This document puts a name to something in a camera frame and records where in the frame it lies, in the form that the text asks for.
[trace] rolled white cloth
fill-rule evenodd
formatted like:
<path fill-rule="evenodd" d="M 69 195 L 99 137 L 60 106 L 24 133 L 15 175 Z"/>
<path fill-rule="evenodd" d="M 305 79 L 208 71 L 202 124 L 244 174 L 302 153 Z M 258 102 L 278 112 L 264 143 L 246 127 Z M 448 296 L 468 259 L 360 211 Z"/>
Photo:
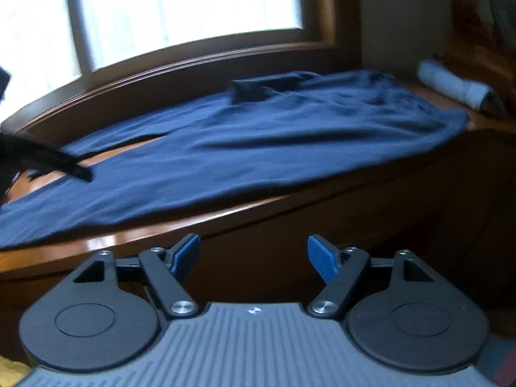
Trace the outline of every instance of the rolled white cloth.
<path fill-rule="evenodd" d="M 464 103 L 474 110 L 486 110 L 504 116 L 505 108 L 496 92 L 485 83 L 462 79 L 435 60 L 420 61 L 417 78 L 424 85 Z"/>

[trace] yellow object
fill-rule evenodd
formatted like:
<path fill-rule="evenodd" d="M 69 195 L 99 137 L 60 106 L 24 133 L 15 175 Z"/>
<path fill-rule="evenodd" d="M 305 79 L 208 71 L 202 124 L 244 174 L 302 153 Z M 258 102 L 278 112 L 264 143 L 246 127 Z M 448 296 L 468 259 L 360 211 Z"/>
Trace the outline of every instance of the yellow object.
<path fill-rule="evenodd" d="M 29 366 L 0 357 L 0 387 L 12 387 L 29 372 Z"/>

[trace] gray ribbed plate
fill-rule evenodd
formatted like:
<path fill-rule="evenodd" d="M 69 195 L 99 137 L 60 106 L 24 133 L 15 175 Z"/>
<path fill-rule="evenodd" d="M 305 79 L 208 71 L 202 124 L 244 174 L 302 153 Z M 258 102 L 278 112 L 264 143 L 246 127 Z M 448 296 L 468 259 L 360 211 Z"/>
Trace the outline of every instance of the gray ribbed plate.
<path fill-rule="evenodd" d="M 474 367 L 439 376 L 391 370 L 360 353 L 333 320 L 299 304 L 212 304 L 175 320 L 130 364 L 89 375 L 36 368 L 22 387 L 495 386 Z"/>

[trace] silver bolt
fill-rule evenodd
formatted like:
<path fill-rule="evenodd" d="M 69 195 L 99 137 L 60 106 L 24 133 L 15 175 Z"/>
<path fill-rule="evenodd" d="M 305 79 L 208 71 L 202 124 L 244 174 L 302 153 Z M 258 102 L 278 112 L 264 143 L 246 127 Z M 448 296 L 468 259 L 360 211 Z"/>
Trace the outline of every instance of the silver bolt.
<path fill-rule="evenodd" d="M 337 311 L 337 304 L 331 301 L 316 301 L 311 308 L 317 314 L 330 314 Z"/>
<path fill-rule="evenodd" d="M 170 309 L 175 314 L 188 314 L 195 310 L 195 304 L 191 301 L 176 301 Z"/>

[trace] gray wall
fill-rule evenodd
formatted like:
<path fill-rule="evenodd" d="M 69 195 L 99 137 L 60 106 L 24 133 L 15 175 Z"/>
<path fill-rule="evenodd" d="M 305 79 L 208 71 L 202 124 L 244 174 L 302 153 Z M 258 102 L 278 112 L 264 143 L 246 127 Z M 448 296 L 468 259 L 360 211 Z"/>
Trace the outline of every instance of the gray wall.
<path fill-rule="evenodd" d="M 413 74 L 417 61 L 443 53 L 450 0 L 361 0 L 363 66 Z"/>

